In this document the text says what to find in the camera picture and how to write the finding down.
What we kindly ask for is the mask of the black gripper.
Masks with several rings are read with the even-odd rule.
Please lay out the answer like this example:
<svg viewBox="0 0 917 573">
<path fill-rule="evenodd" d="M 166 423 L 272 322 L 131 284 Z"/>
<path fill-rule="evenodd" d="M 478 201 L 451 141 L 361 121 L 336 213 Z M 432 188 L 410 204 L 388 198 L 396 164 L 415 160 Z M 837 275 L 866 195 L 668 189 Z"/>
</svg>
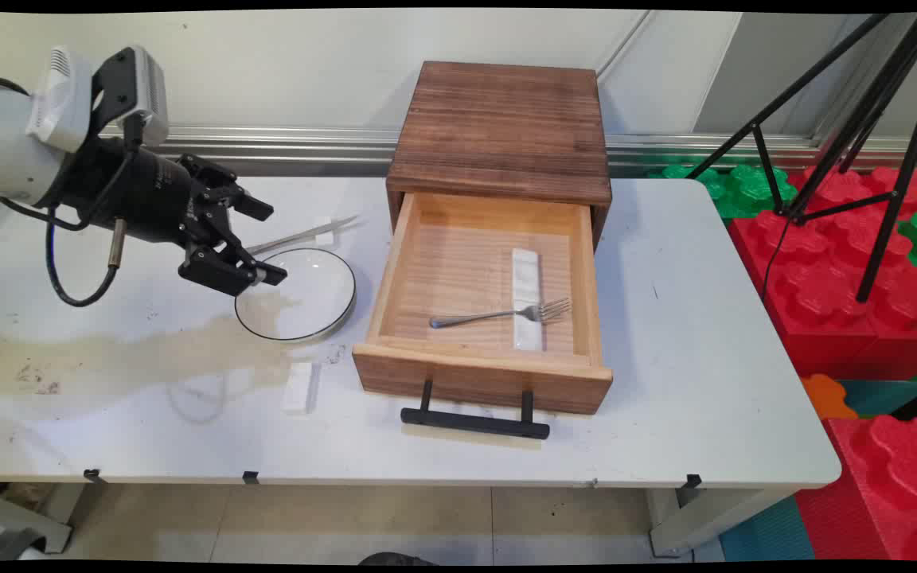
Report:
<svg viewBox="0 0 917 573">
<path fill-rule="evenodd" d="M 204 188 L 197 193 L 204 204 L 267 220 L 274 207 L 240 186 L 232 170 L 193 154 L 182 154 L 179 165 L 143 148 L 125 167 L 124 157 L 120 138 L 91 138 L 62 175 L 51 202 L 73 207 L 84 217 L 108 186 L 105 202 L 91 216 L 92 225 L 110 231 L 120 218 L 132 238 L 183 246 L 179 276 L 228 296 L 240 296 L 260 283 L 278 286 L 287 278 L 282 267 L 248 254 L 232 231 L 226 209 L 186 214 L 198 183 Z"/>
</svg>

